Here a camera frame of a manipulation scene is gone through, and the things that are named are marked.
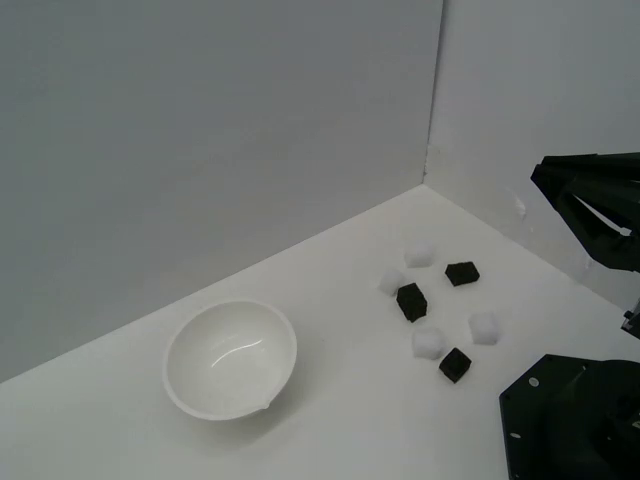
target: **black mount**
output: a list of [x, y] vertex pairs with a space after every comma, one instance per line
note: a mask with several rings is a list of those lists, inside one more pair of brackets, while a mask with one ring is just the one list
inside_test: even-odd
[[500, 410], [511, 480], [640, 478], [640, 364], [545, 355]]

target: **white cube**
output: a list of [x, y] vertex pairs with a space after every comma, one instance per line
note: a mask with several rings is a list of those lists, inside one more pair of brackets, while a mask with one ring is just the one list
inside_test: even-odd
[[500, 339], [500, 328], [493, 312], [474, 313], [469, 317], [469, 330], [473, 343], [495, 345]]
[[434, 249], [426, 242], [408, 246], [404, 252], [404, 262], [408, 268], [428, 267], [433, 263]]
[[387, 295], [395, 295], [398, 289], [405, 284], [404, 275], [394, 267], [388, 267], [382, 274], [378, 289]]
[[437, 360], [445, 351], [446, 341], [440, 329], [427, 327], [413, 332], [411, 346], [414, 357]]

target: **cube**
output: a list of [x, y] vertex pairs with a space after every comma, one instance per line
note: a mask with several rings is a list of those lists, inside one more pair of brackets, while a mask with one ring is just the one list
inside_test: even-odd
[[411, 323], [427, 314], [427, 299], [415, 283], [400, 287], [396, 301], [405, 318]]
[[453, 383], [457, 383], [467, 373], [471, 360], [457, 348], [454, 348], [440, 363], [440, 371]]
[[402, 272], [397, 268], [388, 267], [382, 274], [378, 289], [389, 296], [393, 296], [403, 283], [405, 283], [405, 278]]
[[500, 338], [498, 321], [493, 312], [474, 313], [469, 317], [471, 339], [477, 345], [495, 345]]
[[444, 335], [436, 327], [422, 328], [413, 332], [411, 346], [414, 357], [437, 360], [444, 353]]
[[473, 262], [449, 264], [444, 273], [454, 287], [477, 282], [480, 278], [480, 273]]
[[434, 250], [426, 242], [407, 247], [404, 252], [404, 263], [408, 268], [428, 267], [433, 263]]

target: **bowl rim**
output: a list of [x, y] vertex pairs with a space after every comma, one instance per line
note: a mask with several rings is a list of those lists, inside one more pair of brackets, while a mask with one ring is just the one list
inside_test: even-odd
[[[200, 316], [204, 312], [211, 310], [213, 308], [220, 307], [222, 305], [231, 304], [231, 303], [251, 303], [254, 305], [258, 305], [259, 307], [266, 308], [270, 312], [274, 313], [280, 319], [285, 329], [287, 330], [287, 333], [289, 335], [289, 340], [292, 346], [292, 351], [291, 351], [291, 355], [288, 362], [288, 370], [282, 376], [282, 378], [280, 379], [280, 382], [276, 385], [276, 387], [271, 392], [269, 399], [265, 401], [263, 405], [248, 407], [242, 410], [238, 410], [237, 412], [230, 413], [228, 415], [216, 415], [216, 414], [201, 412], [199, 410], [196, 410], [190, 407], [189, 405], [184, 403], [182, 400], [180, 400], [178, 395], [173, 390], [173, 387], [171, 386], [171, 382], [169, 381], [169, 373], [168, 373], [169, 355], [171, 353], [171, 349], [173, 348], [173, 345], [176, 339], [182, 333], [182, 331], [187, 327], [187, 325], [189, 325], [193, 320], [195, 320], [198, 316]], [[180, 408], [180, 410], [182, 410], [183, 412], [188, 413], [193, 417], [201, 418], [203, 420], [211, 420], [211, 421], [233, 420], [236, 418], [244, 417], [246, 415], [250, 415], [259, 410], [264, 410], [268, 408], [271, 402], [278, 396], [278, 394], [282, 391], [284, 386], [289, 381], [289, 378], [291, 377], [291, 373], [293, 372], [293, 367], [296, 363], [297, 356], [298, 356], [298, 341], [296, 338], [296, 334], [293, 330], [293, 326], [291, 325], [291, 322], [289, 322], [289, 319], [285, 316], [284, 313], [282, 313], [280, 310], [278, 310], [274, 306], [258, 300], [253, 300], [250, 298], [231, 298], [227, 300], [221, 300], [214, 303], [210, 303], [200, 308], [195, 314], [191, 315], [188, 318], [188, 320], [184, 322], [180, 326], [180, 328], [178, 328], [178, 330], [171, 336], [171, 339], [169, 340], [169, 343], [165, 348], [164, 356], [162, 360], [162, 383], [164, 384], [164, 389], [169, 395], [169, 398], [171, 398], [173, 403], [178, 408]]]

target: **white bowl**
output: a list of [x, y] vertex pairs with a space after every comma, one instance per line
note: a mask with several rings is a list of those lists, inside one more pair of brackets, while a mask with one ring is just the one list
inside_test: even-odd
[[162, 378], [186, 413], [231, 420], [267, 408], [289, 380], [296, 355], [295, 333], [281, 312], [233, 300], [207, 307], [176, 333]]

